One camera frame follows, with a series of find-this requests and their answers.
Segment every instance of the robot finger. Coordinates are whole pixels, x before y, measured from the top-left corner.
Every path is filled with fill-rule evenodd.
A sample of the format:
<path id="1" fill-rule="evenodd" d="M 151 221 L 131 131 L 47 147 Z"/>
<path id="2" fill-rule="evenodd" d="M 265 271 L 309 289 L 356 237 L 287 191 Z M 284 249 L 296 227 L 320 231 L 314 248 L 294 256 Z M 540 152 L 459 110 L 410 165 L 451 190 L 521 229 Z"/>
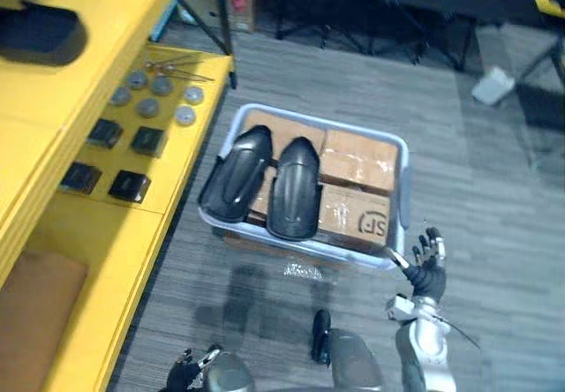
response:
<path id="1" fill-rule="evenodd" d="M 434 254 L 437 259 L 437 265 L 439 267 L 445 268 L 445 244 L 443 242 L 443 237 L 441 236 L 440 231 L 435 227 L 432 227 L 430 229 L 426 229 L 426 233 L 430 240 L 433 240 L 433 248 Z"/>
<path id="2" fill-rule="evenodd" d="M 196 364 L 198 364 L 198 367 L 201 369 L 203 369 L 206 366 L 209 366 L 210 364 L 212 364 L 216 358 L 218 358 L 218 356 L 222 353 L 222 350 L 219 349 L 214 349 L 211 350 L 209 353 L 207 353 L 204 357 L 202 357 L 201 359 L 198 360 L 198 362 Z"/>
<path id="3" fill-rule="evenodd" d="M 426 240 L 426 238 L 424 237 L 424 235 L 420 235 L 418 237 L 418 240 L 420 241 L 420 244 L 422 245 L 422 261 L 426 261 L 428 258 L 430 258 L 430 254 L 431 254 L 431 248 L 430 245 L 428 243 L 428 241 Z"/>
<path id="4" fill-rule="evenodd" d="M 185 352 L 183 352 L 178 358 L 177 358 L 177 363 L 178 364 L 189 364 L 192 362 L 192 349 L 188 349 Z"/>
<path id="5" fill-rule="evenodd" d="M 390 259 L 402 270 L 410 268 L 411 264 L 397 251 L 389 247 L 386 248 Z"/>
<path id="6" fill-rule="evenodd" d="M 412 252 L 414 253 L 414 258 L 416 259 L 416 264 L 418 264 L 419 266 L 422 265 L 422 252 L 420 251 L 420 249 L 417 246 L 413 246 L 412 247 Z"/>

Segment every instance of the printed logo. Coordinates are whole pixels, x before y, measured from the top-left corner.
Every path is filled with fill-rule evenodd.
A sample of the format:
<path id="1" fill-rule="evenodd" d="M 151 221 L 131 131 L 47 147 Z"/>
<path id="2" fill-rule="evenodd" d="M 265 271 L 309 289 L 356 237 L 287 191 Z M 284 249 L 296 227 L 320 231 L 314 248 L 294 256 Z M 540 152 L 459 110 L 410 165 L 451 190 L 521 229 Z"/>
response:
<path id="1" fill-rule="evenodd" d="M 365 211 L 358 221 L 358 229 L 361 233 L 369 233 L 384 237 L 387 228 L 387 217 L 378 211 Z"/>

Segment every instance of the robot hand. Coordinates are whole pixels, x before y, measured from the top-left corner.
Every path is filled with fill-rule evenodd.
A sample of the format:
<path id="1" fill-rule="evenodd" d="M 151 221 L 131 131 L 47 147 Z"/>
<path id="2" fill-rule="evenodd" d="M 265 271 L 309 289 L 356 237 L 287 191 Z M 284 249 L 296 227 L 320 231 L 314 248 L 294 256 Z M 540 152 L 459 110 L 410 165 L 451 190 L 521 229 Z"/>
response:
<path id="1" fill-rule="evenodd" d="M 414 286 L 412 296 L 430 298 L 437 305 L 445 292 L 447 274 L 445 271 L 445 245 L 440 232 L 432 227 L 426 229 L 428 239 L 420 235 L 422 245 L 412 248 L 416 258 L 416 266 L 411 265 L 402 255 L 390 250 L 395 264 L 400 267 L 406 278 Z"/>
<path id="2" fill-rule="evenodd" d="M 455 392 L 456 384 L 448 366 L 449 325 L 438 315 L 445 292 L 445 245 L 440 232 L 426 229 L 427 239 L 419 237 L 421 250 L 412 251 L 416 264 L 389 250 L 392 261 L 414 287 L 412 300 L 397 295 L 387 303 L 388 317 L 401 323 L 396 348 L 403 363 L 404 390 Z"/>

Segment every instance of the metal rod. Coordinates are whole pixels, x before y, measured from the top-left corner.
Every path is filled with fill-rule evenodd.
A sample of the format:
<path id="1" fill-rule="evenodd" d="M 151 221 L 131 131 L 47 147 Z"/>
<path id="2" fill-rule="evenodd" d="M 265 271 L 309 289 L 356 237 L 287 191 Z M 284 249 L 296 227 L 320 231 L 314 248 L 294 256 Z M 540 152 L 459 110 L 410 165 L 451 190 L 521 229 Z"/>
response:
<path id="1" fill-rule="evenodd" d="M 163 77 L 168 77 L 170 79 L 181 79 L 181 80 L 192 80 L 192 81 L 214 81 L 214 79 L 210 79 L 208 77 L 199 76 L 198 74 L 190 74 L 185 76 L 178 76 L 175 74 L 159 74 Z"/>
<path id="2" fill-rule="evenodd" d="M 456 70 L 462 72 L 465 69 L 465 61 L 467 60 L 467 52 L 469 51 L 469 45 L 471 44 L 471 35 L 473 33 L 473 29 L 476 25 L 477 21 L 472 19 L 469 21 L 469 25 L 467 26 L 467 31 L 465 32 L 465 39 L 463 40 L 463 49 L 461 51 L 461 57 L 459 58 L 459 62 L 457 63 Z"/>
<path id="3" fill-rule="evenodd" d="M 196 21 L 196 24 L 198 24 L 198 26 L 204 31 L 204 33 L 206 33 L 207 36 L 212 39 L 212 41 L 214 41 L 217 47 L 220 48 L 225 55 L 231 55 L 226 45 L 224 45 L 222 41 L 216 37 L 212 29 L 208 27 L 204 20 L 200 18 L 200 16 L 190 7 L 190 5 L 185 0 L 177 0 L 177 2 L 186 12 L 191 15 L 194 21 Z"/>
<path id="4" fill-rule="evenodd" d="M 227 0 L 218 0 L 218 10 L 220 12 L 220 27 L 222 28 L 223 42 L 225 43 L 226 48 L 224 52 L 226 55 L 232 55 L 233 48 L 231 46 L 230 21 L 228 20 Z"/>

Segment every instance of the gray round knob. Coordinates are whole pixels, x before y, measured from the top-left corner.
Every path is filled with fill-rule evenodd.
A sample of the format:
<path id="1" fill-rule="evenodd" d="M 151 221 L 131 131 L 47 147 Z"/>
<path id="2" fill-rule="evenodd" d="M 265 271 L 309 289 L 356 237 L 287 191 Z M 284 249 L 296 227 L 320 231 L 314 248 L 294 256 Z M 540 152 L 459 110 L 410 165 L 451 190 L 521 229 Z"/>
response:
<path id="1" fill-rule="evenodd" d="M 204 91 L 197 86 L 187 87 L 185 89 L 185 100 L 191 105 L 198 105 L 204 101 Z"/>
<path id="2" fill-rule="evenodd" d="M 173 91 L 173 82 L 168 77 L 157 76 L 151 82 L 151 92 L 157 96 L 167 96 Z"/>
<path id="3" fill-rule="evenodd" d="M 159 114 L 159 102 L 155 98 L 147 98 L 139 101 L 135 110 L 144 118 L 157 117 Z"/>
<path id="4" fill-rule="evenodd" d="M 175 111 L 175 119 L 181 125 L 191 125 L 196 120 L 196 113 L 188 105 L 179 105 Z"/>
<path id="5" fill-rule="evenodd" d="M 130 72 L 127 76 L 127 84 L 133 90 L 140 90 L 147 85 L 149 77 L 142 70 Z"/>
<path id="6" fill-rule="evenodd" d="M 123 107 L 132 99 L 132 92 L 127 87 L 120 86 L 109 100 L 109 103 L 117 107 Z"/>

